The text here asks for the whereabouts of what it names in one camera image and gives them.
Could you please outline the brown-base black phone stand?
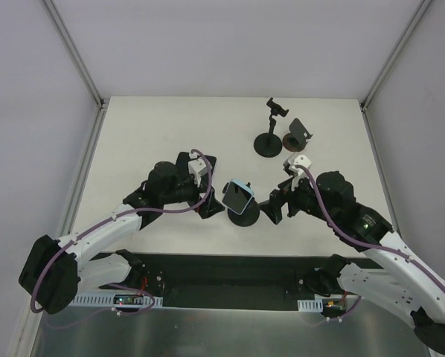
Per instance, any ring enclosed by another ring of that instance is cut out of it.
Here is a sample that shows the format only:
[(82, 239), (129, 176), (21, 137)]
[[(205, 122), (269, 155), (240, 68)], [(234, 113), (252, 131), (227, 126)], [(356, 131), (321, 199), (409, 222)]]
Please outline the brown-base black phone stand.
[(289, 125), (289, 132), (283, 137), (282, 144), (290, 152), (301, 152), (312, 136), (304, 124), (295, 118)]

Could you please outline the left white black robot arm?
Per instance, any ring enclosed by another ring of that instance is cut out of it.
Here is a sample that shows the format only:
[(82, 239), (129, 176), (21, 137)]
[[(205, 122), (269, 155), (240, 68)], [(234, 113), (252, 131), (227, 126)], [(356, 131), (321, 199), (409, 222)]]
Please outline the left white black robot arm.
[(144, 276), (142, 264), (126, 250), (105, 259), (96, 255), (124, 237), (143, 230), (167, 205), (186, 203), (207, 219), (223, 206), (214, 196), (212, 179), (217, 159), (181, 152), (175, 163), (160, 161), (141, 185), (100, 222), (81, 233), (38, 238), (19, 275), (19, 285), (31, 296), (31, 310), (56, 314), (88, 289), (120, 283), (136, 288)]

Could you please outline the black round-base phone stand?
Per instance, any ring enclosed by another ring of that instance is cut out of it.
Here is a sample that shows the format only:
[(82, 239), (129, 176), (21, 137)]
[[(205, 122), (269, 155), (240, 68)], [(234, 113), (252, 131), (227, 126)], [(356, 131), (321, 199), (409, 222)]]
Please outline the black round-base phone stand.
[(255, 138), (253, 147), (258, 155), (274, 158), (281, 153), (283, 146), (282, 140), (274, 133), (277, 124), (276, 117), (285, 118), (289, 110), (276, 103), (273, 97), (267, 100), (266, 105), (270, 108), (269, 129)]

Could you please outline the black smartphone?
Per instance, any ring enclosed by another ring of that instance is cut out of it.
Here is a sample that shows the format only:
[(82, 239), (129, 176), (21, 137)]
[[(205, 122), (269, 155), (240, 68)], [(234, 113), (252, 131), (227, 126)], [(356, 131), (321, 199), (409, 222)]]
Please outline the black smartphone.
[(180, 152), (177, 156), (175, 165), (178, 171), (178, 176), (182, 181), (184, 181), (189, 175), (188, 163), (190, 160), (191, 158), (189, 152)]

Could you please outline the light blue case smartphone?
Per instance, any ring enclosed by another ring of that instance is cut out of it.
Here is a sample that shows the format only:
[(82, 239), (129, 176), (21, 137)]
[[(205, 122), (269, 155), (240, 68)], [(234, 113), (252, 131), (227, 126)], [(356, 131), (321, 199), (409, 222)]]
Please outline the light blue case smartphone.
[(235, 178), (226, 184), (222, 193), (222, 203), (237, 215), (242, 215), (254, 198), (250, 184)]

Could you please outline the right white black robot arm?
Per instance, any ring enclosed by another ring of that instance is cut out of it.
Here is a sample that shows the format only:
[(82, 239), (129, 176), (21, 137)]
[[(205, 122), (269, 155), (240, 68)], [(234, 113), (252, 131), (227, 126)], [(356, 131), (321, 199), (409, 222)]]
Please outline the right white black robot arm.
[(260, 209), (274, 223), (288, 207), (294, 217), (302, 211), (326, 222), (340, 240), (378, 264), (384, 276), (372, 276), (337, 254), (304, 284), (317, 295), (340, 289), (352, 292), (397, 316), (429, 349), (445, 355), (445, 280), (402, 240), (374, 209), (360, 204), (353, 185), (338, 171), (313, 177), (308, 169), (296, 186), (287, 179), (273, 190)]

